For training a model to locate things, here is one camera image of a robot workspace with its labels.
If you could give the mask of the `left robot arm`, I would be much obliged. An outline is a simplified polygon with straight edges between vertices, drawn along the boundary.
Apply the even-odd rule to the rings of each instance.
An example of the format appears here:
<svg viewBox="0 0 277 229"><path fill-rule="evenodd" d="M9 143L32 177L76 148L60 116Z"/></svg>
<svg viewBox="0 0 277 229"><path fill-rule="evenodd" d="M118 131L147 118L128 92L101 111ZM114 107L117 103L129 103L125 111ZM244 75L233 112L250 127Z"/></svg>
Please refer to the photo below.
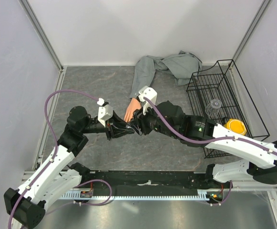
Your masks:
<svg viewBox="0 0 277 229"><path fill-rule="evenodd" d="M24 184L17 189L8 188L4 193L10 220L15 219L22 226L33 229L41 222L49 206L65 191L89 185L90 175L84 172L84 166L74 166L66 175L55 179L87 144L87 133L105 133L110 140L134 134L135 130L108 104L99 107L95 118L82 106L72 108L64 132L48 158Z"/></svg>

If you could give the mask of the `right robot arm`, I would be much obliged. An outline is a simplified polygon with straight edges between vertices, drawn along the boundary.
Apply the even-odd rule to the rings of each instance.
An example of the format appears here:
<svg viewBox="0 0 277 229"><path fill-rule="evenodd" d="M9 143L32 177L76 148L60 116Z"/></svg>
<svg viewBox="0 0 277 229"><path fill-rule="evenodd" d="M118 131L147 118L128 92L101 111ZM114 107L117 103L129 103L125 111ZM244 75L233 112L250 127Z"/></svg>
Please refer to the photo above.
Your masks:
<svg viewBox="0 0 277 229"><path fill-rule="evenodd" d="M208 187L214 188L220 183L232 180L255 180L260 183L277 184L277 148L274 144L262 143L251 138L241 136L221 125L216 125L214 133L216 138L197 141L185 137L177 132L159 112L157 106L147 101L163 124L181 140L202 145L210 149L218 149L242 158L240 161L225 165L210 166L212 170L204 175L204 182Z"/></svg>

